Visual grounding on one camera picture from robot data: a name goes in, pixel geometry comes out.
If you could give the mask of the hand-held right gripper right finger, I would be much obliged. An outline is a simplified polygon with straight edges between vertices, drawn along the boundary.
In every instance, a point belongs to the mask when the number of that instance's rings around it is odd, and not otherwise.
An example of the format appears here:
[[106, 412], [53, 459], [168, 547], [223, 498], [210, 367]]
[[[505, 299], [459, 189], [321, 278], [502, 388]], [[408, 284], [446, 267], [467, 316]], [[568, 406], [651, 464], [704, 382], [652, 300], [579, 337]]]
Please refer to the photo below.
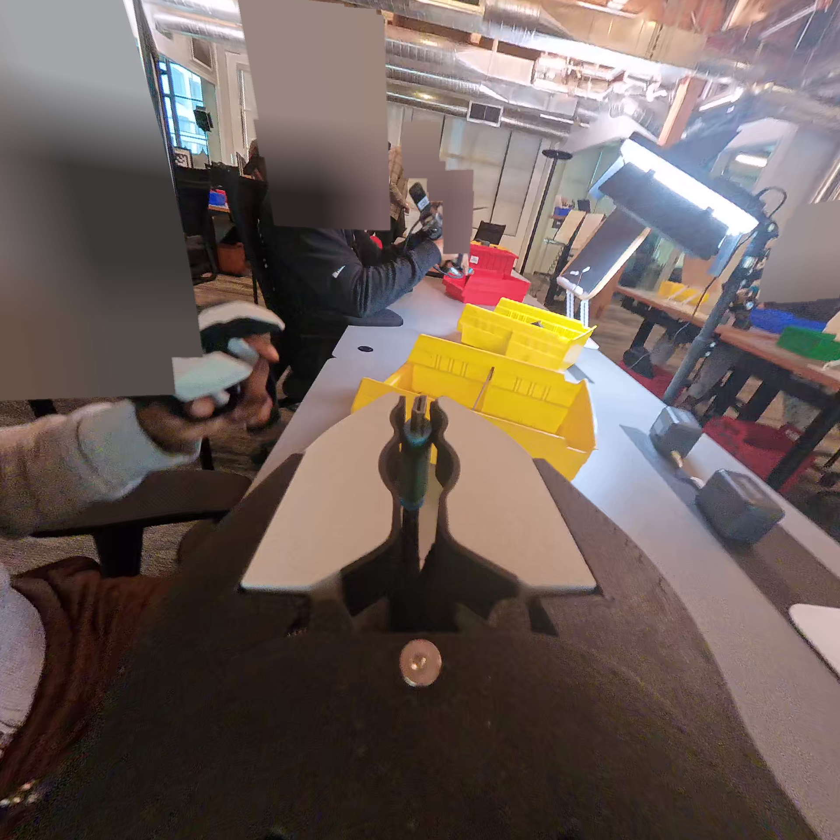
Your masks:
[[594, 593], [593, 572], [527, 451], [451, 398], [430, 408], [437, 509], [424, 587], [437, 596]]

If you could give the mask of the person's left forearm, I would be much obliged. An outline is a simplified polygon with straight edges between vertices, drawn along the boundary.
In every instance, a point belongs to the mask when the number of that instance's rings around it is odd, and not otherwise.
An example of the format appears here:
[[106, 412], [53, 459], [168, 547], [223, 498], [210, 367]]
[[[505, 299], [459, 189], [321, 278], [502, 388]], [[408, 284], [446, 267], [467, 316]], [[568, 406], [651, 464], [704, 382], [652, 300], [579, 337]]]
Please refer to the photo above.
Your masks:
[[193, 462], [200, 447], [162, 448], [128, 400], [2, 427], [2, 535], [27, 537], [120, 499], [153, 473]]

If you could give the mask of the person's left hand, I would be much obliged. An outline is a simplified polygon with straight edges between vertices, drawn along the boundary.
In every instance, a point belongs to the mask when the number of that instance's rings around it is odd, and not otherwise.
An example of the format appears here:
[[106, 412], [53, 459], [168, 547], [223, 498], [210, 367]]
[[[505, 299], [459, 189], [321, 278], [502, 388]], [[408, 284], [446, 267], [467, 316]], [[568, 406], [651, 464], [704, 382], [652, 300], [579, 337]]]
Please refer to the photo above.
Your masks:
[[165, 452], [184, 455], [221, 429], [265, 425], [272, 411], [270, 364], [278, 361], [278, 355], [272, 339], [258, 336], [249, 343], [260, 358], [232, 411], [215, 415], [214, 402], [208, 398], [179, 407], [172, 395], [143, 397], [134, 402], [134, 412], [146, 436]]

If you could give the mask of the black office chair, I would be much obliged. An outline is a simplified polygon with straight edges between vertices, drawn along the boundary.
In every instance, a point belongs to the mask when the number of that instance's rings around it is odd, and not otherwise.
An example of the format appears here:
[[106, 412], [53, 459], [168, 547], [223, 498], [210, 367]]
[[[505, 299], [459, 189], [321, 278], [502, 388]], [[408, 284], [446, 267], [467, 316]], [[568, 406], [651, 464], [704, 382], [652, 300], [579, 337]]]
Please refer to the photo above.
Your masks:
[[32, 533], [35, 539], [92, 537], [109, 578], [140, 574], [144, 531], [184, 522], [219, 521], [250, 488], [239, 474], [187, 469], [154, 473], [128, 495], [95, 503], [57, 525]]

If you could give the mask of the red plastic bin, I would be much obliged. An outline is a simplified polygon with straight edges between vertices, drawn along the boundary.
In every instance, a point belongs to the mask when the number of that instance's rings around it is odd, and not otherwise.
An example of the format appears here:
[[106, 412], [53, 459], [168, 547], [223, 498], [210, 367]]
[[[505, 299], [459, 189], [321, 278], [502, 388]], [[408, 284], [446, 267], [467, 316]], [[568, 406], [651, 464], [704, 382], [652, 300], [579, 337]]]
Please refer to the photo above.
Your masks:
[[502, 299], [522, 302], [530, 290], [530, 281], [518, 276], [493, 272], [475, 272], [461, 278], [445, 276], [444, 292], [465, 305], [494, 308]]
[[469, 267], [476, 274], [508, 277], [514, 270], [518, 255], [499, 245], [472, 241], [469, 246]]

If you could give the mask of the person's brown trouser leg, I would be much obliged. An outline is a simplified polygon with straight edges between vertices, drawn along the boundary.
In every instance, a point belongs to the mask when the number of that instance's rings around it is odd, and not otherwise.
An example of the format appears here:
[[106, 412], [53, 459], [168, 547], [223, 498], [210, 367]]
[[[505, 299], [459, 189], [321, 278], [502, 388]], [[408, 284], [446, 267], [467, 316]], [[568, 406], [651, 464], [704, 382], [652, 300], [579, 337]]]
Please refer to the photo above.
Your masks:
[[74, 557], [23, 574], [13, 587], [38, 610], [45, 666], [24, 725], [2, 752], [2, 797], [55, 772], [87, 735], [123, 660], [173, 575], [109, 578]]

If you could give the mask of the studio light panel on stand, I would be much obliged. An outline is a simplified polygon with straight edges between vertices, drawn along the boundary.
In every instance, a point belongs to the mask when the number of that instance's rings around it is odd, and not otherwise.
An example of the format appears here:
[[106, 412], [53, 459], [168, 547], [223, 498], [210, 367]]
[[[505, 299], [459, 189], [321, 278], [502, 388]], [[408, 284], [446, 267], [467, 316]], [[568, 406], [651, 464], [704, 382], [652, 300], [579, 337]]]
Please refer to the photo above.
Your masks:
[[727, 278], [721, 284], [717, 302], [714, 303], [706, 320], [699, 328], [697, 336], [690, 344], [684, 360], [665, 391], [662, 402], [667, 406], [678, 404], [679, 395], [688, 383], [690, 374], [709, 350], [718, 326], [721, 325], [723, 317], [735, 301], [743, 283], [751, 280], [756, 266], [763, 263], [772, 243], [779, 237], [780, 226], [775, 215], [786, 204], [788, 194], [782, 187], [768, 186], [759, 190], [756, 197], [763, 201], [771, 193], [777, 193], [779, 201], [771, 210], [767, 210], [766, 203], [762, 203], [763, 209], [756, 228], [741, 236], [738, 244], [733, 246], [730, 260], [718, 276], [722, 278], [723, 274], [727, 274]]

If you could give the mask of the window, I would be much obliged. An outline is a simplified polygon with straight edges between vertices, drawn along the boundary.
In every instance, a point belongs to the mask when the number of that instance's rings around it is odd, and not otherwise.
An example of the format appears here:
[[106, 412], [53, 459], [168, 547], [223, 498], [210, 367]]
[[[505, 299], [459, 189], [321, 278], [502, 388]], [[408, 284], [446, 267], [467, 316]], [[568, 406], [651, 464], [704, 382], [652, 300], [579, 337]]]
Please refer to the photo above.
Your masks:
[[207, 116], [203, 79], [166, 57], [158, 59], [158, 71], [164, 118], [172, 145], [191, 154], [208, 156], [210, 129], [204, 129], [198, 119]]

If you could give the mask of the wooden board easel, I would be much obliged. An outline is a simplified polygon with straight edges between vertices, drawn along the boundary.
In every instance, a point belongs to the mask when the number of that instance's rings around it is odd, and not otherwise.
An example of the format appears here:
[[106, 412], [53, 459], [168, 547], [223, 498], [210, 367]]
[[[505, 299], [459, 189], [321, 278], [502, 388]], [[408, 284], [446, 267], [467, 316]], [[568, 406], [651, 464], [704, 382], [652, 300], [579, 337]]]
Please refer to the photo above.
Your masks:
[[561, 254], [570, 259], [592, 238], [604, 219], [603, 213], [570, 209], [554, 232], [552, 241], [561, 248]]

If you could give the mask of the wooden table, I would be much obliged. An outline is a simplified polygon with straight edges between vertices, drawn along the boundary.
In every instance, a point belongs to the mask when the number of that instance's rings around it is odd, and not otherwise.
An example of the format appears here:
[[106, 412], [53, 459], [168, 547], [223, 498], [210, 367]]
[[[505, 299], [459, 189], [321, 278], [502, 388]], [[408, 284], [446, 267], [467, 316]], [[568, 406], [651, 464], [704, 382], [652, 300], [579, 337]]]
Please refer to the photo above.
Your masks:
[[[680, 344], [693, 340], [706, 320], [695, 304], [671, 301], [647, 290], [619, 287], [622, 308], [642, 319], [633, 347], [642, 347], [654, 327], [665, 329]], [[735, 412], [743, 421], [756, 422], [780, 394], [791, 396], [817, 411], [817, 417], [831, 416], [838, 422], [838, 367], [826, 368], [777, 344], [777, 337], [756, 328], [717, 327], [714, 347], [728, 345], [738, 351], [737, 363], [712, 387], [710, 404], [703, 420]]]

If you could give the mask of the white flat board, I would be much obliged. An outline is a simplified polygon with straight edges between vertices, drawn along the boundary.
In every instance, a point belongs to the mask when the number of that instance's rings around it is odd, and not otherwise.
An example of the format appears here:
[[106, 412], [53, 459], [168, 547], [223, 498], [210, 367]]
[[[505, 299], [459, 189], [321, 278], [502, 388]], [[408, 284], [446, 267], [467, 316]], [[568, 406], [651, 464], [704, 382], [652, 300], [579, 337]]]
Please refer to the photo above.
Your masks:
[[798, 603], [790, 607], [789, 617], [799, 635], [838, 678], [839, 608]]

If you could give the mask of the person's grey zip hoodie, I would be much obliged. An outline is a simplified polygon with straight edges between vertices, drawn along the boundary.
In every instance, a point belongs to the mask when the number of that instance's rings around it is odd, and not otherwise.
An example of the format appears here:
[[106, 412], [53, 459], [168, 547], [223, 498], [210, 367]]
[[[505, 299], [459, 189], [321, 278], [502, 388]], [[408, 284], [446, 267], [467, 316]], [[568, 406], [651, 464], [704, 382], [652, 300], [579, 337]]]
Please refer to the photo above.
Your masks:
[[35, 701], [46, 658], [46, 632], [36, 607], [1, 567], [1, 751], [20, 729]]

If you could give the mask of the blue plastic bin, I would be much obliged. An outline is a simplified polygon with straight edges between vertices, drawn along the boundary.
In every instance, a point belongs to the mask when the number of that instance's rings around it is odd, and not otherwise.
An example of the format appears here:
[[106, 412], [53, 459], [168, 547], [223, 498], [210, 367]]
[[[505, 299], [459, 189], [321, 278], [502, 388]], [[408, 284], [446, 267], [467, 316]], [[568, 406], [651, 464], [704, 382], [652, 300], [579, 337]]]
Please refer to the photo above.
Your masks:
[[750, 323], [754, 329], [777, 335], [787, 328], [808, 329], [821, 333], [826, 327], [825, 321], [802, 318], [791, 312], [771, 308], [751, 310]]

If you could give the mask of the black floor lamp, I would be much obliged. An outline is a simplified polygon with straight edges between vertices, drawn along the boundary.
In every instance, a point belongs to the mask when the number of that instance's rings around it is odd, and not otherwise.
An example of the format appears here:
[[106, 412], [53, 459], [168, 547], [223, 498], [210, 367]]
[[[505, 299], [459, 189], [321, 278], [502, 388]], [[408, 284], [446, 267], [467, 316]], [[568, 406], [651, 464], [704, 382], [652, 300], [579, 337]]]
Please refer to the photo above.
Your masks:
[[550, 247], [545, 244], [545, 240], [553, 238], [555, 228], [562, 223], [564, 210], [568, 203], [563, 196], [561, 183], [567, 163], [573, 155], [565, 150], [549, 149], [543, 152], [543, 156], [547, 160], [548, 169], [542, 188], [539, 226], [535, 228], [535, 233], [538, 236], [534, 240], [538, 246], [538, 249], [534, 252], [537, 258], [535, 267], [542, 273], [546, 271], [543, 264], [546, 260], [546, 254], [550, 251]]

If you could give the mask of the silver ceiling ductwork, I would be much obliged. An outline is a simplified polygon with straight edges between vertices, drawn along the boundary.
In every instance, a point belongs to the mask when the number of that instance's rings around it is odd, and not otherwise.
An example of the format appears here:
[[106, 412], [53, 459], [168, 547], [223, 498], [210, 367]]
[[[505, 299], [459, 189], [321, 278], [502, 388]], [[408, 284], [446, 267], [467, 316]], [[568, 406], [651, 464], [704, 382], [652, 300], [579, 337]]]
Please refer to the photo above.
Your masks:
[[374, 2], [385, 19], [388, 75], [405, 87], [495, 106], [503, 123], [563, 138], [606, 114], [657, 124], [676, 75], [646, 57], [583, 40], [616, 23], [644, 29], [632, 15], [591, 3]]

